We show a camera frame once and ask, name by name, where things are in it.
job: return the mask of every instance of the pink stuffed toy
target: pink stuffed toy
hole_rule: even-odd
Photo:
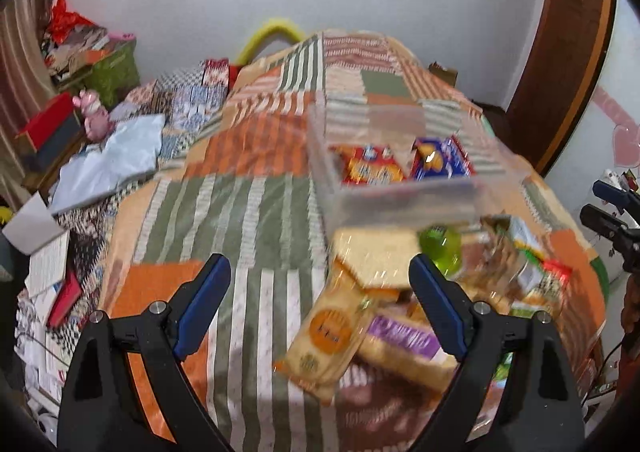
[[[109,120],[109,113],[100,103],[100,98],[95,90],[81,90],[80,96],[75,96],[73,102],[84,116],[84,129],[89,141],[100,143],[113,132],[113,123]]]

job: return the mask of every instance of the red plastic bag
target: red plastic bag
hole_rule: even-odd
[[[51,22],[47,31],[58,45],[63,44],[75,26],[95,26],[82,15],[66,10],[66,0],[57,0],[51,10]]]

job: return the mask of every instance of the yellow foam tube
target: yellow foam tube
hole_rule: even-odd
[[[246,66],[253,62],[258,47],[273,35],[284,35],[292,44],[297,44],[306,38],[302,30],[291,20],[272,18],[262,25],[247,42],[247,45],[244,46],[244,49],[236,58],[236,65]]]

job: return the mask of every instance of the blue snack package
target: blue snack package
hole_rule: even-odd
[[[445,139],[419,137],[414,142],[414,164],[411,178],[421,181],[429,177],[468,176],[473,168],[453,137]]]

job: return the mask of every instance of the beige curtain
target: beige curtain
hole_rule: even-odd
[[[8,0],[0,12],[0,196],[17,209],[29,194],[14,136],[55,96],[40,54],[53,0]]]

